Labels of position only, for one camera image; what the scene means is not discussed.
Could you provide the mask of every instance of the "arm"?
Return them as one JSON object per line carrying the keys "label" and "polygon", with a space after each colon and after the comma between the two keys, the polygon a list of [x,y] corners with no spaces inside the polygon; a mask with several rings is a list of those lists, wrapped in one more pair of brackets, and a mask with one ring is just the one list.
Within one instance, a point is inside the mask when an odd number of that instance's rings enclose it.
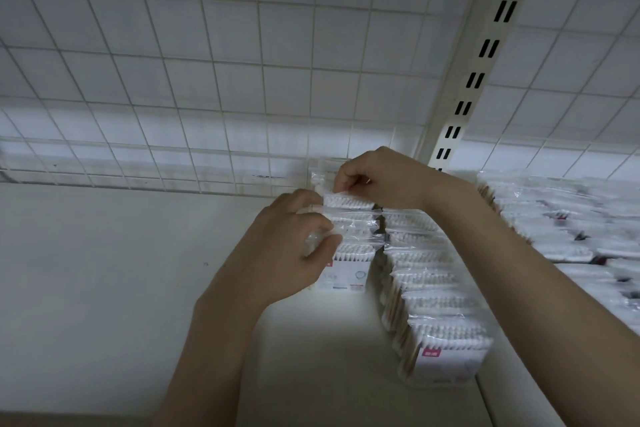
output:
{"label": "arm", "polygon": [[255,219],[196,302],[154,427],[235,425],[244,357],[260,314],[313,284],[342,239],[328,237],[302,257],[308,234],[333,225],[321,214],[296,211],[320,203],[315,192],[299,189]]}
{"label": "arm", "polygon": [[334,191],[344,190],[381,206],[422,209],[440,225],[567,425],[637,423],[640,337],[511,230],[469,183],[380,148],[342,166]]}

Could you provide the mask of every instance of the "forearm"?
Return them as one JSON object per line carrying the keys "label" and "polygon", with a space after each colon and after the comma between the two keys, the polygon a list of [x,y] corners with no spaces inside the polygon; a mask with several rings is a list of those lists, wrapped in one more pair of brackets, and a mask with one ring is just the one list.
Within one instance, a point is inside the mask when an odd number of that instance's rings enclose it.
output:
{"label": "forearm", "polygon": [[461,185],[425,203],[564,421],[636,421],[638,336],[517,236],[472,187]]}
{"label": "forearm", "polygon": [[154,427],[235,425],[244,357],[259,316],[230,291],[203,294]]}

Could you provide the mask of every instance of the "person's right hand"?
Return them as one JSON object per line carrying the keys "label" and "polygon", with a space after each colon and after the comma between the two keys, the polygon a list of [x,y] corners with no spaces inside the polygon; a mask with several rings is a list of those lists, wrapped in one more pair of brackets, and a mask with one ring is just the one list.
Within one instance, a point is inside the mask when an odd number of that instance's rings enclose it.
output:
{"label": "person's right hand", "polygon": [[349,191],[387,208],[429,212],[450,191],[469,187],[466,181],[380,147],[342,164],[333,192]]}

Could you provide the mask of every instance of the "person's left arm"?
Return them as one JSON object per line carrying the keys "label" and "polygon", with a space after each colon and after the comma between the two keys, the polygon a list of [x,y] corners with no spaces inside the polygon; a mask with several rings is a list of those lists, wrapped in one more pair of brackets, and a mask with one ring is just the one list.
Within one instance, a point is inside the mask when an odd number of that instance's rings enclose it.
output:
{"label": "person's left arm", "polygon": [[313,284],[331,261],[340,235],[303,257],[304,240],[331,221],[318,213],[296,214],[321,204],[298,189],[260,212],[196,302],[191,327],[154,427],[232,426],[251,333],[271,303]]}

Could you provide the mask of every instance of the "person's right arm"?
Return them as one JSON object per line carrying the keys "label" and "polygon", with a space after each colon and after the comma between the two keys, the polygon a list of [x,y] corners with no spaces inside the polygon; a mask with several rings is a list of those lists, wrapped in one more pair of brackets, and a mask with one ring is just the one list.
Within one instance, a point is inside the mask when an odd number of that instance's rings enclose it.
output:
{"label": "person's right arm", "polygon": [[422,209],[438,223],[568,426],[640,422],[640,337],[510,229],[472,185],[382,147],[344,164],[333,190]]}

